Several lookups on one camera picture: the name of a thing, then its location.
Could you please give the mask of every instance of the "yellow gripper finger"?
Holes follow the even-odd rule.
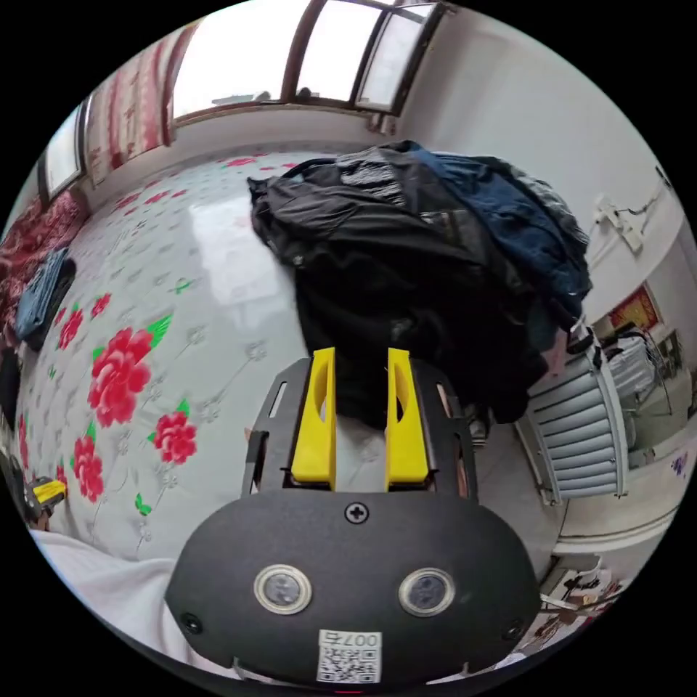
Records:
[[[322,404],[325,418],[322,419]],[[290,469],[299,484],[336,484],[336,388],[334,349],[314,352],[307,395]]]
[[[397,402],[402,407],[398,414]],[[428,476],[421,416],[409,352],[390,348],[388,353],[386,491],[393,485],[420,485]]]

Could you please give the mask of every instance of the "red curtain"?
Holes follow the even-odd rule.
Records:
[[[122,65],[92,94],[86,129],[93,185],[143,152],[172,142],[172,94],[197,23],[168,34]]]

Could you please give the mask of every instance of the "black jacket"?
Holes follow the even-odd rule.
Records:
[[[248,180],[256,234],[295,269],[308,351],[336,349],[339,413],[384,428],[392,347],[517,420],[546,370],[527,340],[534,292],[425,166],[391,153],[404,159],[384,169],[381,155]]]

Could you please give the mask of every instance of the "sticker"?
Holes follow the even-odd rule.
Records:
[[[61,481],[50,481],[47,484],[34,487],[34,496],[40,504],[44,504],[54,496],[60,494],[65,496],[65,488],[65,485]]]
[[[317,682],[380,682],[382,632],[319,631]]]

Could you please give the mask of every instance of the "radiator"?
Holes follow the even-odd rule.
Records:
[[[564,372],[535,386],[519,428],[555,503],[627,493],[627,437],[619,396],[596,342],[570,356]]]

